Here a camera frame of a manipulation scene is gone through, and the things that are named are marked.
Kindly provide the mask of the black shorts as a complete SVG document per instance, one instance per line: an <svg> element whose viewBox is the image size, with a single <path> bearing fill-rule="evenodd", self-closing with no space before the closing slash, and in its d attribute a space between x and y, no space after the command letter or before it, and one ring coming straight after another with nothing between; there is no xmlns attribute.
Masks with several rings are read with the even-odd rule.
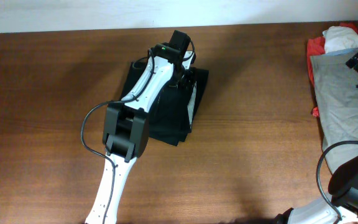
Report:
<svg viewBox="0 0 358 224"><path fill-rule="evenodd" d="M208 71L196 68L192 90L169 87L168 66L156 66L155 73L143 62L133 62L122 91L113 135L137 146L153 138L177 146L191 133L193 118L208 80Z"/></svg>

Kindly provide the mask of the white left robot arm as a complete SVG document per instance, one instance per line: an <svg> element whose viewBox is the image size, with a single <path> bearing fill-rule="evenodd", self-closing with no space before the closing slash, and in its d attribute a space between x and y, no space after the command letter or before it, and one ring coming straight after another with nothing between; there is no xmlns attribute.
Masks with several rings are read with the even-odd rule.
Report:
<svg viewBox="0 0 358 224"><path fill-rule="evenodd" d="M169 42L148 50L147 64L132 89L106 107L103 144L105 152L93 154L105 161L94 204L86 223L116 223L119 202L127 177L149 140L149 118L153 106L161 105L169 121L192 125L196 104L195 51L190 36L175 30Z"/></svg>

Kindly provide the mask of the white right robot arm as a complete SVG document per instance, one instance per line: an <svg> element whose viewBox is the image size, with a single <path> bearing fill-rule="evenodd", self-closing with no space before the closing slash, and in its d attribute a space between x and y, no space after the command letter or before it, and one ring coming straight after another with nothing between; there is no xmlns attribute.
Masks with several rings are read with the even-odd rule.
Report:
<svg viewBox="0 0 358 224"><path fill-rule="evenodd" d="M277 215L274 223L358 222L358 50L310 60L323 130L316 168L321 196Z"/></svg>

